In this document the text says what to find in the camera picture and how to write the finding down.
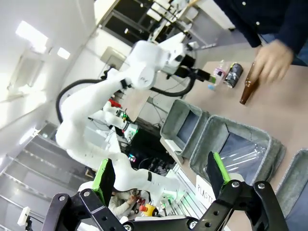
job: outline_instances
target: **brown tabletop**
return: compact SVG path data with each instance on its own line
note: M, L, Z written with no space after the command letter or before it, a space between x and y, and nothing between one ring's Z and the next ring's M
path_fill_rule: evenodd
M185 101L199 106L212 115L224 116L266 130L279 139L287 151L270 182L275 190L292 157L301 148L308 147L308 67L291 66L281 82L261 86L244 106L239 100L251 63L240 64L244 72L235 88L230 89L220 84L215 91L212 91L207 88L208 82L197 81ZM218 65L219 62L208 62L203 70L211 73ZM170 152L163 139L161 142ZM180 166L195 184L196 174L189 169L188 160L184 160ZM251 230L249 220L242 212L233 214L228 227L232 231Z

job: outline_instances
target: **screw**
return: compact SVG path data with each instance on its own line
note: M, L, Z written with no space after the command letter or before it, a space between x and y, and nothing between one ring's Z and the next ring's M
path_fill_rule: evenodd
M264 189L265 188L265 184L263 184L263 183L258 184L258 188L259 189Z
M234 187L234 188L237 188L237 187L239 187L239 186L240 186L240 184L239 184L239 182L237 182L237 181L235 181L235 182L232 183L232 187Z
M192 230L196 226L197 223L198 222L196 220L192 221L191 223L189 223L188 228Z
M127 230L127 231L132 231L133 228L130 226L130 225L124 225L124 228Z

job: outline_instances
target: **table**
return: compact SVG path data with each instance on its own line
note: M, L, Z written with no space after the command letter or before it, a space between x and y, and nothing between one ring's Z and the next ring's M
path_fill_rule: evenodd
M279 139L287 148L271 185L275 190L282 180L292 157L301 148L308 147L308 67L291 66L286 77L271 86L261 86L249 99L246 106L239 103L244 90L244 81L251 63L240 63L244 72L234 89L221 84L216 91L207 88L208 82L197 82L187 94L185 101L194 104L212 115L224 116L260 129ZM208 62L203 70L212 72L219 62ZM161 143L174 156L164 139ZM185 159L181 164L193 184L196 174ZM251 226L244 212L235 211L228 227L232 231L250 231Z

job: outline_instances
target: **gray fabric bin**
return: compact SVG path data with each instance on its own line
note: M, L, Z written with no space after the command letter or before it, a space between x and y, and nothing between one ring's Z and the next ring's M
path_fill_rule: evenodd
M308 149L293 157L277 189L277 199L290 231L308 230Z
M190 112L198 118L193 128L191 128L191 133L187 133L187 142L184 142L179 137L179 132ZM182 149L182 152L176 152L177 155L189 159L209 117L209 113L203 111L199 107L191 105L183 100L176 99L160 130L160 135L166 140L174 141L174 143Z
M263 147L262 158L258 160L258 166L254 166L255 171L249 173L251 175L249 180L245 180L246 183L270 180L284 157L285 147L263 130L217 115L212 115L208 119L190 158L190 168L209 181L205 171L208 154L210 151L220 153L230 134Z

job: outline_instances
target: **black hose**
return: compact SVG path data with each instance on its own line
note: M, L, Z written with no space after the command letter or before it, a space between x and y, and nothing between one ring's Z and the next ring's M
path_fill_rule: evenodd
M158 88L151 88L152 91L155 91L159 94L162 94L162 95L165 95L165 96L169 96L169 97L180 97L180 96L184 96L186 95L194 86L194 83L196 81L196 79L194 77L190 77L190 82L188 84L188 86L182 90L182 91L179 91L179 92L168 92L168 91L164 91L164 90L161 90L161 89L158 89Z
M72 89L73 87L79 85L79 84L84 84L84 83L99 83L102 82L101 79L80 79L77 80L73 83L71 83L70 85L68 85L67 87L65 87L62 91L60 91L59 95L57 96L56 99L56 111L57 111L57 116L58 116L58 120L60 121L60 123L63 122L63 118L61 115L61 111L60 111L60 100L62 98L62 96L70 89Z

